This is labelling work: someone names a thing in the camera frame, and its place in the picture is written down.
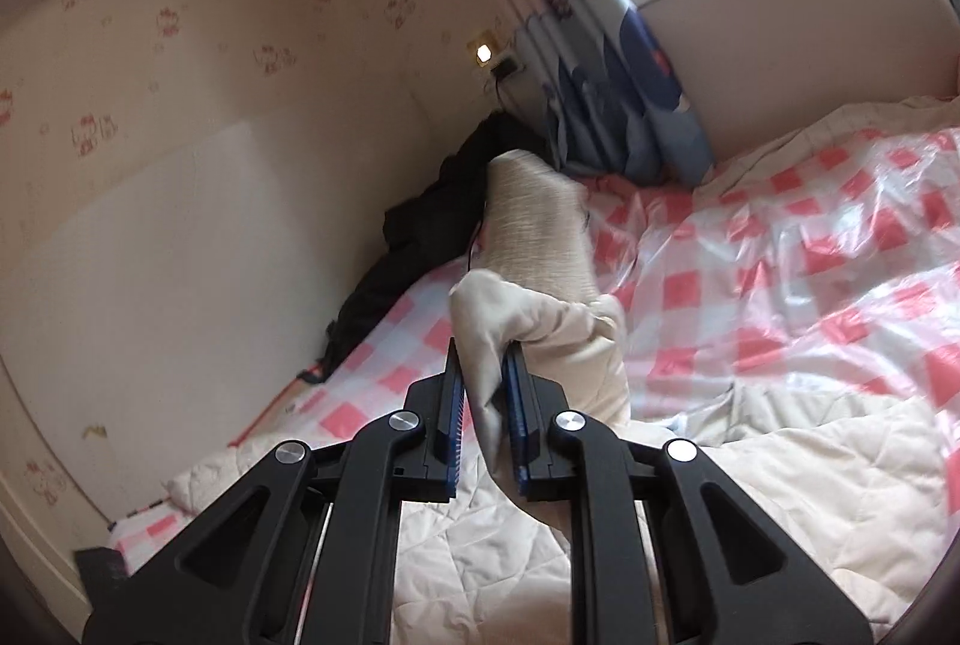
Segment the red and white checkered tablecloth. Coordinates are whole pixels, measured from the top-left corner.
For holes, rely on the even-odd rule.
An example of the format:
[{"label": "red and white checkered tablecloth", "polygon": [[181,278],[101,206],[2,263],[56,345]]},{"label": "red and white checkered tablecloth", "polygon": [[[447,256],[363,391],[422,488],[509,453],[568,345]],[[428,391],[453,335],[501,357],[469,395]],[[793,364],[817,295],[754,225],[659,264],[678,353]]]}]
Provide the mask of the red and white checkered tablecloth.
[{"label": "red and white checkered tablecloth", "polygon": [[[960,511],[960,130],[861,130],[715,199],[592,180],[601,289],[627,314],[634,415],[734,381],[923,394],[939,410],[949,511]],[[443,369],[454,261],[418,282],[330,380],[287,408],[299,437],[349,439]],[[131,569],[189,518],[170,504],[117,524]]]}]

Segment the beige fabric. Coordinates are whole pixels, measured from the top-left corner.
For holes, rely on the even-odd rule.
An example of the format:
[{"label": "beige fabric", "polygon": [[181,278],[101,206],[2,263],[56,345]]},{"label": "beige fabric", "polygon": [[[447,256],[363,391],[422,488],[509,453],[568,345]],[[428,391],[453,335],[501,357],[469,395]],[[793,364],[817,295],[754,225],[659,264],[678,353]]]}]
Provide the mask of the beige fabric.
[{"label": "beige fabric", "polygon": [[529,152],[514,149],[491,160],[480,265],[554,298],[593,301],[599,292],[585,194]]}]

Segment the curtain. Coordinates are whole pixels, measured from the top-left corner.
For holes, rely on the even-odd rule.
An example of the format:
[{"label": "curtain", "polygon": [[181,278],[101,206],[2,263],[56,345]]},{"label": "curtain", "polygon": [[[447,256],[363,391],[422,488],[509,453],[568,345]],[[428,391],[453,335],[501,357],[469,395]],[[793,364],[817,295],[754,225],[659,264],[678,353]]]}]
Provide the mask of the curtain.
[{"label": "curtain", "polygon": [[547,101],[564,172],[694,187],[713,163],[664,51],[631,0],[498,0]]}]

